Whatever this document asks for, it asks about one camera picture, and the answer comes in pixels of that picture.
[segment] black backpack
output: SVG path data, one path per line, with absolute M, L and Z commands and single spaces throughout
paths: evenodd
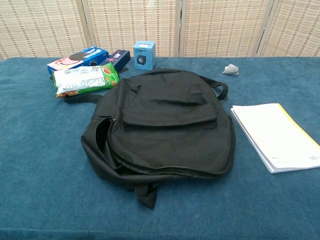
M 226 84 L 196 73 L 155 69 L 122 78 L 104 96 L 64 100 L 97 102 L 81 137 L 93 169 L 153 208 L 160 182 L 214 178 L 232 167 L 234 126 L 219 102 L 227 93 Z

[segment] snack bag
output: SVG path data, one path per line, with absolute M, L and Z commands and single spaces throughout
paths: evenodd
M 52 78 L 57 98 L 110 89 L 119 82 L 119 75 L 111 62 L 103 66 L 54 71 Z

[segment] table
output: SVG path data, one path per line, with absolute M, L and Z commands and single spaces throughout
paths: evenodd
M 95 104 L 55 98 L 46 64 L 56 59 L 0 62 L 0 239 L 320 239 L 320 168 L 269 173 L 235 121 L 231 171 L 165 182 L 154 209 L 99 178 L 80 142 Z M 238 76 L 222 74 L 228 64 Z M 144 72 L 126 67 L 123 78 Z M 156 67 L 227 83 L 228 114 L 280 103 L 320 142 L 318 57 L 159 57 Z

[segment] blue product box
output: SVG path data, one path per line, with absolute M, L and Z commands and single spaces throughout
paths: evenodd
M 130 61 L 130 52 L 127 50 L 117 50 L 106 59 L 106 63 L 112 63 L 114 68 L 120 72 Z
M 80 52 L 63 57 L 59 60 L 47 64 L 49 73 L 53 71 L 74 69 L 81 66 L 99 65 L 109 57 L 107 50 L 92 46 Z
M 138 41 L 133 46 L 134 67 L 152 70 L 156 64 L 156 43 L 154 41 Z

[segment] blue box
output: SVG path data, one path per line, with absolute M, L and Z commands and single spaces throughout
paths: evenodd
M 92 46 L 47 64 L 49 73 L 53 71 L 74 69 L 81 66 L 99 65 L 109 57 L 107 50 Z
M 112 63 L 114 68 L 118 72 L 120 72 L 129 61 L 130 61 L 130 52 L 129 51 L 117 50 L 106 59 L 106 62 L 103 63 L 103 65 L 105 65 L 107 63 Z
M 156 43 L 154 41 L 138 41 L 133 46 L 134 67 L 152 70 L 156 64 Z

